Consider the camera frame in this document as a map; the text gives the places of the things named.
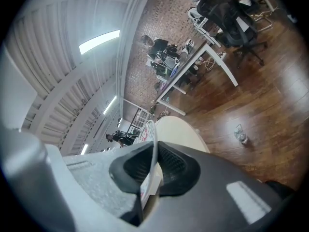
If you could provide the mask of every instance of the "cable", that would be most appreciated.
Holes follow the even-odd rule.
[[[219,52],[217,53],[219,57],[223,56],[224,53],[226,53],[225,51],[223,52]],[[214,64],[216,63],[216,61],[212,58],[212,57],[209,57],[206,61],[204,61],[205,63],[205,67],[206,67],[206,70],[207,71],[211,71],[211,69],[213,68]]]
[[[147,188],[146,188],[146,191],[141,196],[142,205],[145,205],[146,202],[147,202],[147,199],[148,199],[147,198],[147,196],[148,196],[147,194],[149,193],[151,183],[152,183],[152,181],[154,179],[155,167],[156,167],[156,164],[158,162],[158,136],[157,136],[157,133],[156,133],[156,127],[155,127],[154,121],[153,120],[148,120],[147,123],[144,126],[144,129],[146,129],[146,126],[149,123],[152,124],[152,127],[153,127],[153,128],[148,127],[148,129],[150,129],[150,130],[153,129],[152,130],[152,135],[153,135],[154,147],[153,147],[153,156],[151,158],[151,165],[150,165],[150,171],[149,171],[149,179],[148,180],[146,180],[146,179],[144,180],[144,181],[147,181]]]
[[[285,9],[278,8],[278,4],[276,4],[276,7],[274,8],[274,11],[276,11],[276,10],[284,10],[284,11],[286,11]],[[268,16],[271,16],[271,14],[272,14],[274,11],[267,10],[267,11],[263,11],[261,14],[255,14],[255,15],[252,14],[251,16],[260,17],[260,16],[262,16],[262,14],[264,14],[264,13],[269,13],[269,12],[270,12],[270,14],[265,15],[265,17],[268,17]]]
[[[94,30],[95,28],[95,21],[96,21],[96,16],[97,16],[97,6],[98,6],[98,0],[96,0],[95,3],[95,10],[93,13],[93,22],[92,22],[92,30]],[[102,98],[104,100],[104,93],[103,90],[101,89],[101,83],[100,83],[100,77],[98,75],[98,67],[97,67],[97,61],[96,61],[96,56],[95,56],[95,51],[92,51],[93,54],[93,59],[94,59],[94,64],[95,64],[95,69],[96,69],[96,74],[97,74],[97,78],[98,78],[98,87],[101,90],[101,94],[102,94]]]

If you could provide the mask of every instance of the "plastic bottle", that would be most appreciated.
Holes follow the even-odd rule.
[[[242,144],[246,144],[248,141],[248,137],[246,133],[243,132],[241,124],[237,125],[234,130],[234,135],[237,138],[238,141],[240,141]]]

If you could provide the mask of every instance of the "white cable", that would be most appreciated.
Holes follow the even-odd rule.
[[[94,10],[94,13],[93,13],[92,30],[94,30],[94,28],[95,28],[95,21],[96,21],[96,16],[97,16],[97,6],[98,6],[98,0],[96,0],[96,3],[95,3],[95,10]],[[97,74],[97,78],[98,78],[98,87],[99,87],[99,89],[101,90],[102,98],[103,98],[103,100],[104,100],[104,93],[103,93],[103,90],[101,89],[100,78],[99,78],[99,75],[98,75],[98,67],[97,67],[97,61],[96,61],[95,51],[92,51],[92,54],[93,54],[93,59],[94,59],[94,64],[95,64],[95,69],[96,69],[96,74]]]
[[[151,159],[151,165],[150,165],[150,171],[149,171],[149,181],[148,181],[148,185],[147,185],[147,189],[146,191],[144,192],[144,195],[142,197],[142,204],[145,202],[145,199],[148,199],[149,197],[149,190],[150,190],[150,187],[151,187],[151,184],[152,184],[152,181],[154,179],[154,175],[155,175],[155,167],[156,167],[156,164],[158,162],[158,136],[157,136],[157,133],[156,133],[156,127],[155,127],[155,123],[153,120],[148,120],[147,123],[145,124],[144,126],[144,129],[146,128],[147,124],[148,123],[151,123],[153,125],[153,144],[154,144],[154,147],[153,147],[153,157]]]
[[[278,4],[276,5],[276,7],[274,8],[274,11],[275,10],[284,10],[285,11],[285,9],[282,9],[282,8],[278,8]],[[268,16],[271,16],[271,14],[274,12],[274,11],[272,11],[272,10],[267,10],[267,11],[263,11],[261,14],[252,14],[251,16],[256,16],[256,17],[260,17],[262,14],[264,14],[264,13],[269,13],[270,12],[270,14],[268,15]]]
[[[226,53],[226,52],[224,52],[224,51],[223,51],[223,52],[218,52],[217,54],[218,54],[218,56],[220,57],[220,56],[222,56],[224,53]],[[213,66],[214,66],[215,63],[216,63],[215,60],[214,60],[212,57],[209,57],[209,58],[205,61],[206,70],[207,70],[207,71],[210,71],[210,70],[213,68]]]

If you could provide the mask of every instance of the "wall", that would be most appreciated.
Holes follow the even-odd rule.
[[[123,120],[121,121],[120,127],[119,127],[118,129],[119,129],[120,131],[126,132],[126,131],[129,129],[130,125],[131,125],[131,122],[129,122],[129,121],[123,119]]]
[[[136,112],[137,112],[137,107],[124,101],[124,111],[123,111],[123,117],[127,121],[132,121]]]
[[[7,49],[0,49],[0,123],[21,129],[37,92],[20,72]]]
[[[141,36],[147,34],[178,45],[193,36],[201,37],[187,16],[194,6],[191,0],[148,0],[131,48],[124,95],[127,100],[148,110],[156,96],[157,78],[155,71],[145,65],[147,47],[139,43]]]

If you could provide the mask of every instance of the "ceiling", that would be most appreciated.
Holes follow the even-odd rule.
[[[62,155],[98,145],[122,116],[127,61],[147,0],[28,0],[5,47],[37,92],[23,130]],[[120,29],[120,37],[81,55],[79,45]],[[103,111],[118,99],[104,115]]]

